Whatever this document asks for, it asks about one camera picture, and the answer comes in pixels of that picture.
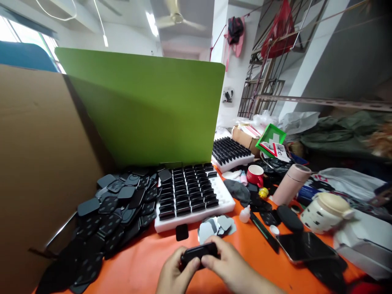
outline smartphone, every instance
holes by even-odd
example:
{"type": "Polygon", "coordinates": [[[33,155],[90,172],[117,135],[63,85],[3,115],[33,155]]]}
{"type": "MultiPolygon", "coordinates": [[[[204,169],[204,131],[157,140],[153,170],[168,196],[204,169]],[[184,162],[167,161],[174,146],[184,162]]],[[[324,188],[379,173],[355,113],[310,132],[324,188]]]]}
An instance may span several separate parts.
{"type": "Polygon", "coordinates": [[[335,250],[312,232],[277,235],[276,239],[294,264],[323,258],[338,258],[335,250]]]}
{"type": "MultiPolygon", "coordinates": [[[[218,254],[218,248],[216,247],[216,244],[214,242],[206,243],[197,247],[189,248],[184,252],[184,254],[181,256],[180,270],[183,271],[188,262],[190,262],[195,257],[201,259],[204,255],[212,255],[218,259],[221,258],[221,256],[218,254]]],[[[204,266],[200,264],[198,270],[203,268],[204,266]]]]}

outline white ceramic jar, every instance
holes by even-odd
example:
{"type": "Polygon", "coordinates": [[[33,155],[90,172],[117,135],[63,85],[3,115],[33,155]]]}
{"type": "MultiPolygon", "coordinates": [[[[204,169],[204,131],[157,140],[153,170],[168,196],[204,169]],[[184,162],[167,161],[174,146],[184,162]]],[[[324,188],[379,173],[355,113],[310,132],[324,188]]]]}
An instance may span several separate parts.
{"type": "Polygon", "coordinates": [[[302,223],[316,234],[324,234],[342,220],[350,219],[354,211],[339,195],[317,193],[300,216],[302,223]]]}

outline white glue bottle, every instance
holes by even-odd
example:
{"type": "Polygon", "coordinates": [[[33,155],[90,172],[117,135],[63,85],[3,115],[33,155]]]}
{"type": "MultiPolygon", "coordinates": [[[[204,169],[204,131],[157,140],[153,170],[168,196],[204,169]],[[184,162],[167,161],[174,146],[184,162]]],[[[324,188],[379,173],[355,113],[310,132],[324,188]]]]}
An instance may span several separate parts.
{"type": "Polygon", "coordinates": [[[240,212],[240,221],[242,221],[243,223],[247,223],[249,219],[250,219],[250,205],[245,207],[240,212]]]}

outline red mug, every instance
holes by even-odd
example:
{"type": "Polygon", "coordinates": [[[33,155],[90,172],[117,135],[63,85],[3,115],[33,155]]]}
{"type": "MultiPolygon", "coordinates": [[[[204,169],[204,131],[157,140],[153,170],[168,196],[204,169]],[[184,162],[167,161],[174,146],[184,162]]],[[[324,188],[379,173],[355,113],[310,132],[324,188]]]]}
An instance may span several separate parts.
{"type": "Polygon", "coordinates": [[[257,185],[259,188],[264,186],[263,182],[264,170],[261,166],[251,165],[248,167],[248,172],[246,173],[246,179],[249,183],[257,185]]]}

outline window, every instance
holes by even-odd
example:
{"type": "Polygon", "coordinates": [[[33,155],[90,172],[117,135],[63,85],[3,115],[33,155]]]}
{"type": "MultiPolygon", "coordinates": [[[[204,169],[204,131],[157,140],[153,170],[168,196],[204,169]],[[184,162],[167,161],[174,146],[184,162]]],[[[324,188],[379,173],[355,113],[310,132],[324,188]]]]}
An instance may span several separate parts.
{"type": "Polygon", "coordinates": [[[22,24],[0,16],[0,40],[7,42],[32,43],[40,46],[48,53],[57,70],[65,73],[64,68],[58,61],[54,49],[58,47],[57,42],[52,37],[44,35],[22,24]]]}

